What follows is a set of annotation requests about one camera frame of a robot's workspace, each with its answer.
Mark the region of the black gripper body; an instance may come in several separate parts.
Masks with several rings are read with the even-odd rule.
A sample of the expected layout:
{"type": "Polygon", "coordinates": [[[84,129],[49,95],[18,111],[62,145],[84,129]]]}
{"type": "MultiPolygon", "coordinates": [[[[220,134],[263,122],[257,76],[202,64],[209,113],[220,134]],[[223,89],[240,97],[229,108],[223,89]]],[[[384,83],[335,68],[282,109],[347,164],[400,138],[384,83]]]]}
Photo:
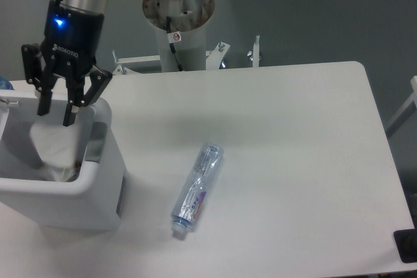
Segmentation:
{"type": "Polygon", "coordinates": [[[104,15],[76,8],[57,5],[51,0],[48,5],[45,39],[40,45],[45,61],[42,79],[52,75],[67,78],[72,64],[74,79],[83,79],[94,64],[100,40],[104,15]]]}

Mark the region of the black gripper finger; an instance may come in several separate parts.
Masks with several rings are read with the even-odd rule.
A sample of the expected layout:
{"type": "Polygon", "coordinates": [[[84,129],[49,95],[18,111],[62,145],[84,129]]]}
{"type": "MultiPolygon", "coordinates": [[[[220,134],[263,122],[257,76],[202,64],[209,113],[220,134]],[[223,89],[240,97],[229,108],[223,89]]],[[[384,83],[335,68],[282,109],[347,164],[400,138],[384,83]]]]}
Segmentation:
{"type": "Polygon", "coordinates": [[[42,67],[42,52],[39,44],[24,44],[21,48],[25,80],[35,86],[38,93],[39,105],[37,114],[47,115],[50,112],[52,89],[59,76],[64,76],[62,65],[64,57],[52,53],[46,57],[46,65],[42,67]]]}
{"type": "Polygon", "coordinates": [[[66,77],[68,103],[65,109],[63,126],[75,123],[76,115],[81,107],[87,107],[95,103],[113,78],[113,74],[107,70],[93,66],[89,72],[90,87],[84,92],[85,76],[76,76],[76,71],[69,65],[71,71],[66,77]]]}

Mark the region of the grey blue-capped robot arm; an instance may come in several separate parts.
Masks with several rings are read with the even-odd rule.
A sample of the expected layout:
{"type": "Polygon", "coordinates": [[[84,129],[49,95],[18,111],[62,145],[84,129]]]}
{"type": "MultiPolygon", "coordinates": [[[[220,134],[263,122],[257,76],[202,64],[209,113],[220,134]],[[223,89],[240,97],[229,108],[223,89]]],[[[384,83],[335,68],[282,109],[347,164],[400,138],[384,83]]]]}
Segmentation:
{"type": "Polygon", "coordinates": [[[26,82],[39,98],[38,115],[50,112],[52,90],[66,81],[68,103],[63,126],[75,122],[78,109],[99,99],[112,74],[96,65],[96,50],[108,0],[50,0],[41,44],[24,44],[26,82]]]}

